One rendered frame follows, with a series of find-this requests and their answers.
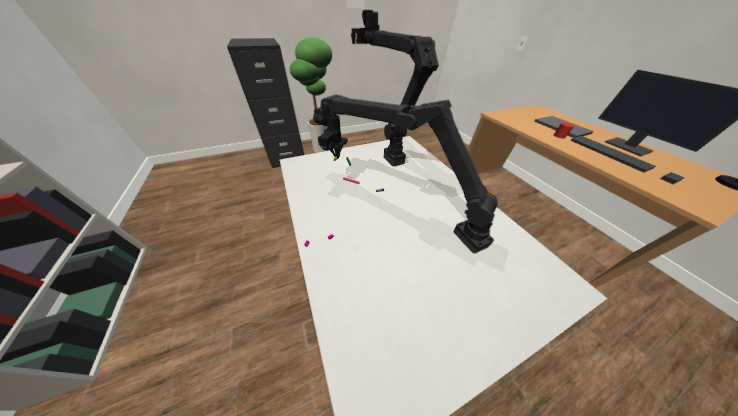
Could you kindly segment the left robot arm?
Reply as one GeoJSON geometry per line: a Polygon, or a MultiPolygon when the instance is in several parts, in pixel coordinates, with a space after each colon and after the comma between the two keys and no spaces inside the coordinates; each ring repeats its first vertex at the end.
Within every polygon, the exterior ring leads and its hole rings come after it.
{"type": "Polygon", "coordinates": [[[313,119],[315,123],[328,127],[318,137],[319,146],[323,150],[330,150],[332,143],[339,144],[341,142],[341,130],[331,132],[340,129],[339,115],[350,115],[392,123],[395,124],[395,127],[408,130],[415,130],[428,123],[436,134],[467,201],[468,210],[466,209],[464,213],[468,220],[458,223],[456,229],[477,250],[493,243],[494,238],[489,234],[498,200],[495,195],[486,190],[479,178],[454,122],[450,109],[452,105],[449,100],[410,106],[332,95],[323,98],[321,102],[321,107],[314,109],[313,119]],[[419,108],[421,106],[422,108],[419,108]],[[425,106],[427,108],[423,108],[425,106]],[[418,110],[413,110],[413,108],[418,108],[418,110]]]}

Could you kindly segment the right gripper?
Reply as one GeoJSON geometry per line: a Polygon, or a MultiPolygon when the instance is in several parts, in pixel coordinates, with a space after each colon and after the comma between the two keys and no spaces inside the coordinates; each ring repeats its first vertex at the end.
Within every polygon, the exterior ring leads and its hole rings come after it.
{"type": "Polygon", "coordinates": [[[364,37],[360,36],[360,28],[352,28],[351,38],[352,38],[352,44],[356,44],[356,43],[357,44],[368,44],[365,41],[365,34],[364,34],[364,37]],[[356,35],[357,35],[357,39],[356,39],[356,35]]]}

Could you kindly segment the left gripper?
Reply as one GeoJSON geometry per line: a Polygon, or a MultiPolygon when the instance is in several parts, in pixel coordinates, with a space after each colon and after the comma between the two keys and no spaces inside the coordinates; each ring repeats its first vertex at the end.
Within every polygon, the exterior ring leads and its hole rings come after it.
{"type": "MultiPolygon", "coordinates": [[[[336,132],[336,131],[339,131],[339,130],[341,130],[341,129],[335,130],[333,132],[336,132]]],[[[348,138],[341,137],[341,142],[339,144],[335,144],[335,143],[332,143],[331,144],[330,151],[332,152],[332,154],[334,155],[334,157],[337,157],[337,159],[340,157],[340,153],[341,153],[342,147],[344,145],[346,145],[347,142],[348,142],[348,138]],[[333,148],[334,148],[334,150],[333,150],[333,148]],[[338,155],[337,155],[337,151],[338,151],[338,155]]]]}

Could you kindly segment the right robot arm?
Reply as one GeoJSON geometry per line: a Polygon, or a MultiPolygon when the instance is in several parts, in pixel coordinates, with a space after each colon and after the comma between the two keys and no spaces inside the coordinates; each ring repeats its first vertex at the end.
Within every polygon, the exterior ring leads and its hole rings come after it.
{"type": "MultiPolygon", "coordinates": [[[[360,36],[364,37],[365,34],[365,41],[372,46],[405,52],[410,55],[415,63],[412,78],[401,102],[401,104],[415,105],[428,78],[439,66],[435,41],[431,37],[379,31],[378,12],[366,11],[373,10],[363,10],[362,18],[365,28],[360,28],[360,36]]],[[[390,144],[388,148],[384,148],[384,152],[392,160],[406,158],[406,154],[403,152],[402,139],[406,136],[407,129],[395,127],[395,124],[388,123],[388,125],[385,125],[384,134],[386,139],[390,140],[390,144]]]]}

